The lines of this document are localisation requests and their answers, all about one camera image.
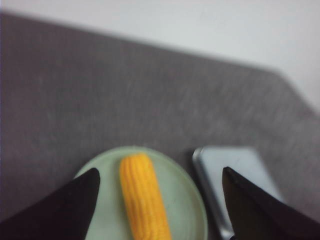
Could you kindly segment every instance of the green plate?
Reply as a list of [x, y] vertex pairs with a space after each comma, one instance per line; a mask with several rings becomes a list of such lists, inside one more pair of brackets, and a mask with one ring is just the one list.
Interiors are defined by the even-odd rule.
[[106, 151], [84, 165], [76, 177], [91, 168], [100, 173], [100, 188], [86, 240], [133, 240], [122, 196], [119, 165], [127, 155], [144, 152], [159, 182], [173, 240], [207, 240], [208, 223], [202, 198], [189, 175], [160, 152], [137, 146]]

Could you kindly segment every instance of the yellow corn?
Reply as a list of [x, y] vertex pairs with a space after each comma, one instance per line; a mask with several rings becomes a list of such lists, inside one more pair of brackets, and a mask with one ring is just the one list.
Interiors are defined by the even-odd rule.
[[171, 240], [165, 206], [149, 157], [144, 153], [125, 157], [119, 173], [134, 239]]

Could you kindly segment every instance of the silver phone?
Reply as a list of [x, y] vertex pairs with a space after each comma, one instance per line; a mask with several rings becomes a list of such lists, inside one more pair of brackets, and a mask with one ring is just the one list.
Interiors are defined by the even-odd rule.
[[251, 147], [205, 146], [194, 151], [192, 160], [222, 240], [229, 240], [234, 235], [222, 186], [224, 167], [231, 167], [284, 202], [261, 158]]

